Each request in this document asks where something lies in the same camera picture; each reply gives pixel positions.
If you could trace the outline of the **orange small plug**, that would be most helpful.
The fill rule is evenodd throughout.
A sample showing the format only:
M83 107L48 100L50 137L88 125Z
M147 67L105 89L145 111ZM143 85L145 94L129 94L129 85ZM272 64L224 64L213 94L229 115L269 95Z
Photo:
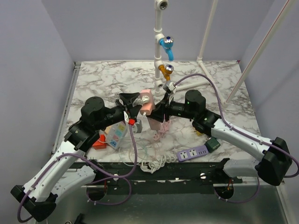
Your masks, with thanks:
M151 115L152 111L155 109L155 104L153 103L146 103L140 109L141 115Z

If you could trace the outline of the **pink power strip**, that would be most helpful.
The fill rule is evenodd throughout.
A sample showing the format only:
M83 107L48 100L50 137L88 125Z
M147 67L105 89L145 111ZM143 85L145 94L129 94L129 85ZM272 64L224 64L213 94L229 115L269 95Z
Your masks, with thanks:
M144 102L140 109L140 114L144 114L146 116L151 115L151 112L155 109L155 102L150 89L145 89L140 92L140 98ZM161 123L152 119L147 118L150 129L153 131L159 131L161 127Z

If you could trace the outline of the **white power strip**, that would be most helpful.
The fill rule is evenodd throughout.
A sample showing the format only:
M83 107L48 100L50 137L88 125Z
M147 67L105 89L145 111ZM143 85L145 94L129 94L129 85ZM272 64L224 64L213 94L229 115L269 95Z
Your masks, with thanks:
M106 142L113 149L118 150L121 147L121 143L127 134L128 128L124 121L116 123L111 126L106 135Z

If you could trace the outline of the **red cube plug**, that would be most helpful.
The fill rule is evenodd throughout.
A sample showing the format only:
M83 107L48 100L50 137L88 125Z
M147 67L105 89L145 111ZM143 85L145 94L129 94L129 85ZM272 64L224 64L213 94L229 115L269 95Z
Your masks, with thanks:
M98 140L92 145L92 147L93 147L95 150L106 149L106 147L107 147L107 143L105 143L105 142L101 142L100 139L98 139Z

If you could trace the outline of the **purple power strip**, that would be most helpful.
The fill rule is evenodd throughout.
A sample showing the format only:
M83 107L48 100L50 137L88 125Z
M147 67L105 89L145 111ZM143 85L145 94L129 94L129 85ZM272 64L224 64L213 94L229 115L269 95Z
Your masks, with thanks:
M187 160L206 156L207 154L209 154L207 147L205 145L202 145L177 152L177 158L179 162L184 162Z

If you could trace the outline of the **green cube plug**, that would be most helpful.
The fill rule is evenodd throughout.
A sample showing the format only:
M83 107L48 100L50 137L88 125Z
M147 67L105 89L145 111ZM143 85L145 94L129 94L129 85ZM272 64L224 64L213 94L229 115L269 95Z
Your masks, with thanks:
M209 153L214 152L221 146L220 142L214 137L209 138L204 145L207 147Z

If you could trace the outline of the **beige cube plug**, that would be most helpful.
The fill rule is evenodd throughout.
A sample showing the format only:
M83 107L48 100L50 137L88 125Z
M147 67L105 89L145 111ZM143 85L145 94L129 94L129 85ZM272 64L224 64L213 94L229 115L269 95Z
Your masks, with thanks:
M111 126L108 126L106 129L105 129L105 134L108 134L109 133L109 131L111 130Z

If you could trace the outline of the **yellow cube socket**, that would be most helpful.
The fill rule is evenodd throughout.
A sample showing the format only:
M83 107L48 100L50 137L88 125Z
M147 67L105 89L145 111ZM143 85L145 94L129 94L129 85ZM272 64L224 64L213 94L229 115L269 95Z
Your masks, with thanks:
M194 129L194 132L196 133L197 136L202 136L203 134L199 131L197 131L196 129Z

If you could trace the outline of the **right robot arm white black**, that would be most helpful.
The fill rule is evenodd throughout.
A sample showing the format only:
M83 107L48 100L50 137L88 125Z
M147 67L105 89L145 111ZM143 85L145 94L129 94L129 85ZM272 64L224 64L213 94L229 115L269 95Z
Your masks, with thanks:
M200 133L224 140L254 158L252 161L225 160L224 166L215 171L215 178L221 183L231 177L256 176L272 186L278 186L292 164L284 139L264 138L226 122L221 115L206 109L206 99L198 90L187 91L184 103L170 100L166 93L148 118L163 122L171 116L189 119Z

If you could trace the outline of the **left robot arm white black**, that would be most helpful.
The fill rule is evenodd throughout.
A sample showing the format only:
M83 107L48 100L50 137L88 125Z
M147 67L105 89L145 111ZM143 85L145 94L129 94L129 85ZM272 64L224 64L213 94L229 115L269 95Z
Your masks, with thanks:
M138 92L120 93L120 98L116 100L116 106L113 108L105 107L104 100L100 97L86 100L81 108L79 121L70 126L64 141L46 165L26 184L12 188L11 194L20 203L17 211L17 220L20 223L26 223L31 219L41 222L50 216L59 198L58 193L53 193L52 190L77 159L85 161L86 168L90 171L86 178L80 177L79 181L69 181L68 183L73 187L90 182L99 184L103 181L103 177L105 179L116 177L86 159L84 155L99 139L100 130L124 121L126 114L131 140L133 145L136 144L132 127L142 107L134 104L139 96Z

